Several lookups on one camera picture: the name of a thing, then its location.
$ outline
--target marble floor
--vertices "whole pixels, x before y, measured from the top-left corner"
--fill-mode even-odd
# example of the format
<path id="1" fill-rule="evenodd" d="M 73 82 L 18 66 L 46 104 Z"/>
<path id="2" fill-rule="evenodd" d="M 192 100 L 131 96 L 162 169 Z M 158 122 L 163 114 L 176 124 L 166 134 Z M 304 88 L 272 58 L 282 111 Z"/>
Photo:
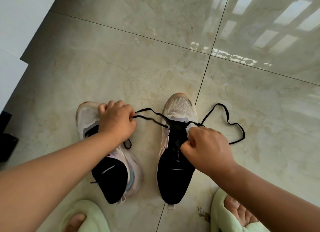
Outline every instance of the marble floor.
<path id="1" fill-rule="evenodd" d="M 6 132 L 20 139 L 4 168 L 78 141 L 75 111 L 84 101 L 124 100 L 160 112 L 188 94 L 201 120 L 226 105 L 246 139 L 236 161 L 320 206 L 320 0 L 56 0 L 22 60 L 29 64 L 5 110 Z M 141 190 L 118 206 L 91 174 L 38 229 L 56 231 L 68 206 L 90 199 L 112 232 L 210 231 L 217 185 L 195 171 L 168 210 L 156 182 L 161 128 L 137 120 L 132 152 Z M 230 141 L 238 130 L 222 109 L 205 125 Z"/>

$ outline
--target hand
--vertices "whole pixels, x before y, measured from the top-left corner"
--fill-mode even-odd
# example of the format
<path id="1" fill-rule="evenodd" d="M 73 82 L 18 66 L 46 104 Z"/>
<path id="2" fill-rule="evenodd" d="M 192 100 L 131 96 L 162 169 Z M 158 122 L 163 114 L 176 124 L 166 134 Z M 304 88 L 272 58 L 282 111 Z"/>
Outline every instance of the hand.
<path id="1" fill-rule="evenodd" d="M 136 121 L 132 119 L 135 112 L 131 105 L 123 101 L 111 100 L 108 105 L 100 104 L 98 107 L 100 126 L 99 133 L 109 133 L 120 144 L 127 140 L 136 129 Z"/>
<path id="2" fill-rule="evenodd" d="M 203 126 L 192 127 L 189 140 L 181 145 L 182 153 L 197 170 L 215 182 L 238 165 L 228 140 L 220 132 Z"/>

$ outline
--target nike swoosh logo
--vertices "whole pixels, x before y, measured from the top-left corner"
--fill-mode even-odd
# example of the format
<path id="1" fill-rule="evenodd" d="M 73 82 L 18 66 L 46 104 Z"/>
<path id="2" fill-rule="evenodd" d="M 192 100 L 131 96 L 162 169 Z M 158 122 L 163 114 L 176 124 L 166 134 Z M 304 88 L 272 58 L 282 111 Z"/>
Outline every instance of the nike swoosh logo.
<path id="1" fill-rule="evenodd" d="M 106 169 L 105 171 L 103 171 L 101 174 L 106 173 L 109 169 L 112 169 L 114 166 L 111 166 L 110 168 Z"/>

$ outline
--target light green slipper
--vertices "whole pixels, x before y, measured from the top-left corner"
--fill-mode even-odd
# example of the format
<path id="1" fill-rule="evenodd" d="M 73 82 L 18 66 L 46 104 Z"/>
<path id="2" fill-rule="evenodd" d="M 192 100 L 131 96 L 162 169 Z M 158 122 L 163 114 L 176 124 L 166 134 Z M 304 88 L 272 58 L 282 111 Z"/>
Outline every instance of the light green slipper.
<path id="1" fill-rule="evenodd" d="M 86 214 L 87 218 L 78 232 L 110 232 L 108 223 L 102 211 L 96 204 L 89 200 L 75 202 L 69 208 L 59 227 L 60 231 L 63 231 L 72 216 L 79 212 Z"/>
<path id="2" fill-rule="evenodd" d="M 263 232 L 261 222 L 254 222 L 242 227 L 236 217 L 224 207 L 224 200 L 228 194 L 218 189 L 213 197 L 211 206 L 211 232 Z"/>

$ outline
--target forearm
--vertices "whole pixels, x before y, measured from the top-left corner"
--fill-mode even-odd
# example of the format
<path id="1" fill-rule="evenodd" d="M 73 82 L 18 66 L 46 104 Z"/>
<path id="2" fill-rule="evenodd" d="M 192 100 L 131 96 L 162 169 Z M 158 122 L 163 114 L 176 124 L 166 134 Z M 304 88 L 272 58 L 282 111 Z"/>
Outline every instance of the forearm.
<path id="1" fill-rule="evenodd" d="M 320 208 L 263 180 L 242 166 L 217 184 L 270 231 L 318 231 Z"/>
<path id="2" fill-rule="evenodd" d="M 2 230 L 35 231 L 70 190 L 117 145 L 113 136 L 97 133 L 1 172 Z"/>

